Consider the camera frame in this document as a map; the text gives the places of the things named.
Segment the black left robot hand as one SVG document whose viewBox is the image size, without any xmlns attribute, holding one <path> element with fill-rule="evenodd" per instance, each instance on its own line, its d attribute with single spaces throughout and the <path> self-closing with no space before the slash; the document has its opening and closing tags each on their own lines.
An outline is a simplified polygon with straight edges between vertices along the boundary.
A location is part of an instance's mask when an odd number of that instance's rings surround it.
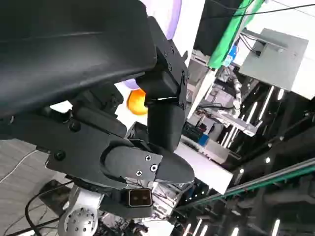
<svg viewBox="0 0 315 236">
<path fill-rule="evenodd" d="M 106 107 L 115 83 L 145 92 L 148 139 L 126 138 Z M 3 0 L 0 136 L 48 152 L 48 169 L 80 187 L 126 188 L 127 178 L 190 183 L 175 154 L 189 71 L 138 0 Z"/>
</svg>

